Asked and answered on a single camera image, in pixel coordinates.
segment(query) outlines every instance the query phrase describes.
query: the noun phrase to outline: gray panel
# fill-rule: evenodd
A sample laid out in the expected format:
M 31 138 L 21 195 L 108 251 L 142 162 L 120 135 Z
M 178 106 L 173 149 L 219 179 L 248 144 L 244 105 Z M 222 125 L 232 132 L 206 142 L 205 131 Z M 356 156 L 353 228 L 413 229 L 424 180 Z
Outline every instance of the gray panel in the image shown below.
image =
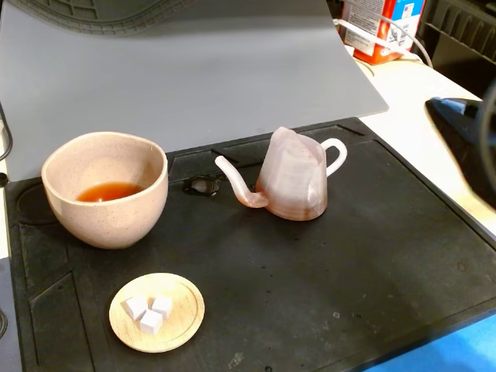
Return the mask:
M 137 36 L 92 37 L 4 3 L 0 99 L 12 180 L 115 130 L 166 151 L 385 111 L 324 0 L 203 0 Z

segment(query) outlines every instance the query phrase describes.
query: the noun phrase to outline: teapot handle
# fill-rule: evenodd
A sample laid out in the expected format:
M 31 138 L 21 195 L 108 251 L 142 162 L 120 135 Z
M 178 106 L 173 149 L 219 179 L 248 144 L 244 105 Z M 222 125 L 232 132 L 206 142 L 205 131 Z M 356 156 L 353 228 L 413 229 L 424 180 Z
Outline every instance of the teapot handle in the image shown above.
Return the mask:
M 338 170 L 338 168 L 343 165 L 344 160 L 346 160 L 346 157 L 348 156 L 348 149 L 346 148 L 345 144 L 337 138 L 329 138 L 329 139 L 325 140 L 324 142 L 322 142 L 320 144 L 320 146 L 322 146 L 322 148 L 324 150 L 327 150 L 328 148 L 333 147 L 333 146 L 339 150 L 338 158 L 336 159 L 336 161 L 334 161 L 334 163 L 329 165 L 327 167 L 327 170 L 325 171 L 325 173 L 327 174 L 327 177 L 328 177 L 331 174 L 333 174 L 334 172 L 336 172 Z

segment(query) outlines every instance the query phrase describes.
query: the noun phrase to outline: black cord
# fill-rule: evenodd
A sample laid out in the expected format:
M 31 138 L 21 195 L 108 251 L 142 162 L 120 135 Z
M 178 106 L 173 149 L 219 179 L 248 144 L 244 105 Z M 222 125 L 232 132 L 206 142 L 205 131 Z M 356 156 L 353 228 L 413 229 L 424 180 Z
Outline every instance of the black cord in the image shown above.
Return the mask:
M 0 155 L 0 161 L 2 161 L 12 151 L 12 145 L 13 145 L 14 141 L 12 139 L 12 133 L 10 133 L 9 125 L 7 124 L 7 119 L 5 118 L 5 113 L 3 112 L 3 107 L 2 107 L 2 103 L 1 102 L 0 102 L 0 116 L 2 117 L 3 127 L 5 128 L 5 131 L 7 132 L 7 140 L 9 142 L 7 144 L 7 148 L 5 149 L 4 153 L 2 155 Z
M 491 120 L 496 103 L 496 80 L 491 83 L 487 90 L 482 105 L 477 112 L 477 123 L 479 126 L 479 155 L 486 177 L 493 192 L 496 194 L 496 171 L 494 169 L 491 148 L 489 147 L 489 135 L 491 134 Z
M 0 309 L 0 339 L 5 334 L 5 331 L 7 330 L 7 325 L 8 324 L 9 324 L 9 322 L 7 322 L 7 317 L 5 316 L 5 314 Z

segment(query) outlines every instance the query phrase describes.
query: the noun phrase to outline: white cube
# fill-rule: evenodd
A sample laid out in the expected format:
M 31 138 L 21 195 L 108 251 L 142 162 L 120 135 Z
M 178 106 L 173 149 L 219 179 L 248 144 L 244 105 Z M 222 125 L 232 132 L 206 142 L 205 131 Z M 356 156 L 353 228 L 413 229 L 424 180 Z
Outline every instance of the white cube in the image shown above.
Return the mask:
M 153 301 L 152 310 L 162 314 L 165 319 L 169 319 L 172 311 L 172 303 L 172 298 L 170 297 L 156 296 L 155 301 Z
M 148 310 L 148 303 L 142 297 L 131 297 L 124 303 L 124 308 L 133 320 L 137 320 Z
M 139 329 L 150 335 L 156 335 L 163 321 L 164 317 L 162 314 L 146 310 L 145 315 L 139 321 Z

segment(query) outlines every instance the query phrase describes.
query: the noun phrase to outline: pink teapot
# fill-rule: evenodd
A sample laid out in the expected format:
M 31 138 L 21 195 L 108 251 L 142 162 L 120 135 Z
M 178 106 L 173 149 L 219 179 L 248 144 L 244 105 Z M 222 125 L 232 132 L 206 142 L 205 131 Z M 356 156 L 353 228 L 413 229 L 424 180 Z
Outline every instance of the pink teapot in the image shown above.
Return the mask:
M 334 146 L 339 156 L 327 166 L 326 150 Z M 292 221 L 319 217 L 327 208 L 327 177 L 341 167 L 348 152 L 339 139 L 323 143 L 279 128 L 270 138 L 260 175 L 251 192 L 238 170 L 225 158 L 215 163 L 226 174 L 238 200 L 251 208 L 268 211 Z

